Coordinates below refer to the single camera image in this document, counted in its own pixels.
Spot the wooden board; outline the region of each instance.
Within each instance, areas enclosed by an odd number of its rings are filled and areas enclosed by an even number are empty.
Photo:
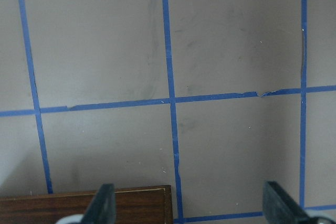
[[[95,191],[0,199],[0,224],[53,224],[83,214]],[[116,189],[116,224],[173,223],[170,186]]]

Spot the black object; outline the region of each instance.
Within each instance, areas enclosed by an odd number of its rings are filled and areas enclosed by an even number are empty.
[[[86,209],[80,224],[114,224],[117,216],[115,203],[114,185],[103,184]]]
[[[262,196],[269,224],[336,224],[328,217],[309,216],[277,182],[265,182]]]

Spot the blue grid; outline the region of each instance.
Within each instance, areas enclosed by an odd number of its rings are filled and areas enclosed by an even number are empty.
[[[30,80],[31,94],[33,97],[34,109],[33,110],[11,110],[0,111],[0,117],[6,116],[23,116],[23,115],[35,115],[38,137],[40,142],[40,149],[43,159],[43,166],[45,172],[46,185],[48,193],[53,193],[53,187],[50,179],[49,163],[47,157],[47,149],[44,139],[43,124],[41,119],[42,113],[57,113],[67,111],[82,111],[82,110],[98,110],[98,109],[110,109],[110,108],[122,108],[132,106],[144,106],[144,105],[159,105],[170,104],[171,111],[171,124],[172,124],[172,144],[174,151],[174,168],[175,168],[175,182],[176,182],[176,197],[177,197],[177,209],[178,218],[174,220],[174,223],[185,222],[198,222],[198,221],[211,221],[211,220],[224,220],[224,219],[236,219],[236,218],[248,218],[262,216],[262,212],[245,212],[238,214],[225,214],[215,216],[200,216],[184,218],[183,216],[183,204],[182,204],[182,190],[181,190],[181,178],[179,171],[179,149],[178,149],[178,134],[177,134],[177,118],[176,118],[176,103],[184,102],[198,102],[198,101],[213,101],[213,100],[226,100],[226,99],[239,99],[239,98],[252,98],[252,97],[266,97],[273,95],[301,95],[301,123],[300,123],[300,188],[299,188],[299,202],[302,207],[305,203],[305,164],[306,164],[306,94],[316,92],[330,92],[336,91],[336,85],[334,86],[318,86],[307,87],[307,0],[301,0],[301,27],[302,27],[302,73],[301,73],[301,87],[291,89],[281,89],[274,92],[267,92],[263,95],[258,95],[255,91],[249,91],[245,93],[223,93],[223,94],[208,94],[208,95],[195,95],[190,97],[176,97],[174,89],[174,77],[173,77],[173,64],[172,64],[172,51],[171,51],[171,39],[170,39],[170,20],[169,20],[169,2],[168,0],[162,0],[163,3],[163,20],[164,20],[164,35],[165,35],[165,50],[166,50],[166,64],[167,64],[167,78],[169,84],[169,98],[151,99],[151,100],[137,100],[137,101],[123,101],[112,103],[99,103],[99,104],[82,104],[73,107],[56,106],[41,108],[39,106],[37,87],[35,84],[34,75],[34,63],[31,53],[29,28],[26,15],[25,0],[18,0],[20,8],[20,16],[22,21],[22,29],[24,36],[24,44],[27,58],[27,67]],[[312,210],[332,210],[336,209],[336,205],[325,205],[306,207],[306,209]]]

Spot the gray surface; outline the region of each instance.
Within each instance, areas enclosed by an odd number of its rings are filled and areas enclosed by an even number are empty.
[[[336,92],[307,95],[306,206],[335,205]]]
[[[41,106],[168,97],[162,0],[26,0]]]
[[[169,105],[44,114],[56,193],[175,185]],[[176,191],[173,186],[174,213]]]
[[[336,0],[308,0],[308,86],[336,84]]]
[[[18,0],[0,7],[0,111],[32,109]]]
[[[300,96],[177,105],[186,217],[261,211],[264,180],[298,200]]]
[[[34,116],[0,118],[0,197],[47,193]]]
[[[193,222],[195,224],[267,224],[264,217]]]
[[[300,87],[300,0],[170,0],[177,96]]]

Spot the brown wooden panel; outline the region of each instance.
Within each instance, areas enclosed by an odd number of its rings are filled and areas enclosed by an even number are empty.
[[[95,191],[0,199],[0,224],[53,224],[82,214]],[[117,189],[117,224],[172,224],[170,186]]]

